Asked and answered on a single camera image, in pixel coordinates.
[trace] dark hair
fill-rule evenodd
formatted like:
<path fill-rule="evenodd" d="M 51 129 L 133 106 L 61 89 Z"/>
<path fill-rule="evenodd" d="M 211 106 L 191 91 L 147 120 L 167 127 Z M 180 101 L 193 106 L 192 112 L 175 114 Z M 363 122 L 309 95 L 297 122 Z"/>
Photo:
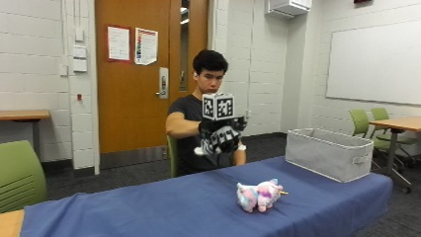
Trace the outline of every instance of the dark hair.
<path fill-rule="evenodd" d="M 209 71 L 228 71 L 228 62 L 221 53 L 215 50 L 203 49 L 193 59 L 193 69 L 197 74 L 203 69 Z"/>

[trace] whiteboard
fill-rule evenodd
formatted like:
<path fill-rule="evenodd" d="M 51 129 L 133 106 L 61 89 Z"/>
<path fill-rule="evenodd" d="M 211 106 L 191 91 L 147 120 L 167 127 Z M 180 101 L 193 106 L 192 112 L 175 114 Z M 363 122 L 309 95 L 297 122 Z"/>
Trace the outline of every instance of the whiteboard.
<path fill-rule="evenodd" d="M 333 33 L 327 97 L 421 105 L 421 21 Z"/>

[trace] air conditioner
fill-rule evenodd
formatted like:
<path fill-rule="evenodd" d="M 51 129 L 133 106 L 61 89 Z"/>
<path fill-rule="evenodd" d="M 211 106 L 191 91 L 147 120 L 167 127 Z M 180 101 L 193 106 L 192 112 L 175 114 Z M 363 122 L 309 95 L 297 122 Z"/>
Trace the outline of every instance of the air conditioner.
<path fill-rule="evenodd" d="M 293 18 L 293 16 L 309 12 L 312 0 L 265 0 L 264 7 L 267 14 Z"/>

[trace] door handle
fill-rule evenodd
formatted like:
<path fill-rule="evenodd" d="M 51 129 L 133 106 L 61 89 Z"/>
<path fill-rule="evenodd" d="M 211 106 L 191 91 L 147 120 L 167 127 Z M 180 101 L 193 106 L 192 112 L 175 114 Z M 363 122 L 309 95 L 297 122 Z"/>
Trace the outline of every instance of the door handle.
<path fill-rule="evenodd" d="M 168 99 L 168 87 L 169 87 L 169 80 L 168 80 L 168 68 L 160 67 L 159 68 L 159 79 L 157 79 L 157 87 L 159 91 L 156 95 L 160 99 Z"/>

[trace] desk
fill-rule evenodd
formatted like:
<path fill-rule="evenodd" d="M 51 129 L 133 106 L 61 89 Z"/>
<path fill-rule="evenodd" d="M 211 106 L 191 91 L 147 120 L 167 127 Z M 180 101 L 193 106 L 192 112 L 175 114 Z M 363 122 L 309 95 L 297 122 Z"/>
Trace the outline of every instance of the desk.
<path fill-rule="evenodd" d="M 377 169 L 375 171 L 377 173 L 388 175 L 392 178 L 392 180 L 400 186 L 404 187 L 402 191 L 409 194 L 412 184 L 393 169 L 394 150 L 396 150 L 396 144 L 397 144 L 397 133 L 404 132 L 404 130 L 416 131 L 416 132 L 421 131 L 421 117 L 405 117 L 405 118 L 394 118 L 394 119 L 386 119 L 386 120 L 375 120 L 375 121 L 371 121 L 369 124 L 389 127 L 390 132 L 392 132 L 386 167 Z"/>
<path fill-rule="evenodd" d="M 256 185 L 272 178 L 289 195 L 268 212 L 243 211 L 237 183 Z M 390 192 L 384 175 L 337 183 L 275 157 L 27 206 L 21 237 L 352 236 L 386 212 Z"/>
<path fill-rule="evenodd" d="M 31 122 L 33 132 L 33 145 L 36 153 L 41 159 L 40 153 L 40 120 L 49 119 L 51 112 L 47 110 L 40 111 L 0 111 L 0 120 L 12 120 L 17 122 Z"/>

